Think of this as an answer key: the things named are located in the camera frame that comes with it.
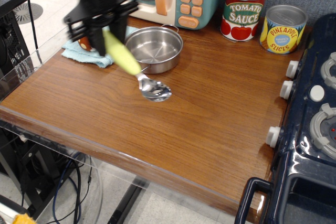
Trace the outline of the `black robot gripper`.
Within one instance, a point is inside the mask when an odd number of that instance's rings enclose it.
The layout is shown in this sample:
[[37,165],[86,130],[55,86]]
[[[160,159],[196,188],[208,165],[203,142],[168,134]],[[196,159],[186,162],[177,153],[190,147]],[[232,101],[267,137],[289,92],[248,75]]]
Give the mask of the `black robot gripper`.
[[135,0],[79,0],[78,5],[65,16],[68,35],[73,41],[87,36],[99,55],[106,54],[102,29],[110,32],[124,44],[128,15],[138,10]]

